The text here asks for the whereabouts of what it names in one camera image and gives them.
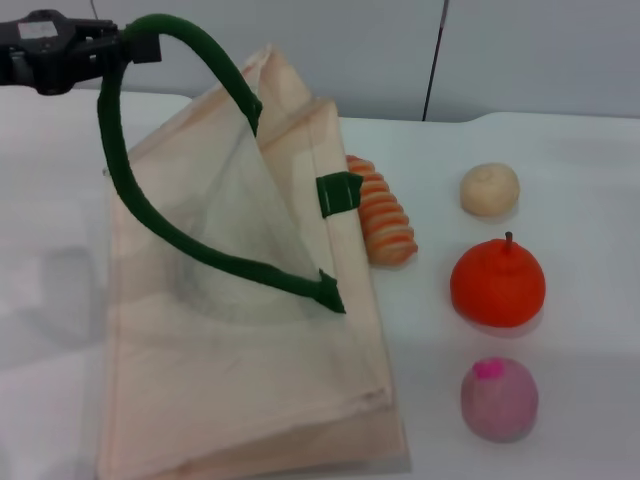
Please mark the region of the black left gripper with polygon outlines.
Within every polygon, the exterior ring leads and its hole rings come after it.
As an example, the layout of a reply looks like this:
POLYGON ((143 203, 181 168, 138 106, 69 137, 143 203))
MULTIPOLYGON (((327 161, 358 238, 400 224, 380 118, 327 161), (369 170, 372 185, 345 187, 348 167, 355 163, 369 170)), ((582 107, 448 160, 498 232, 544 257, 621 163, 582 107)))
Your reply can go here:
POLYGON ((112 20, 68 18, 35 10, 1 24, 1 84, 63 95, 76 84, 102 77, 118 62, 162 61, 159 35, 121 31, 112 20))

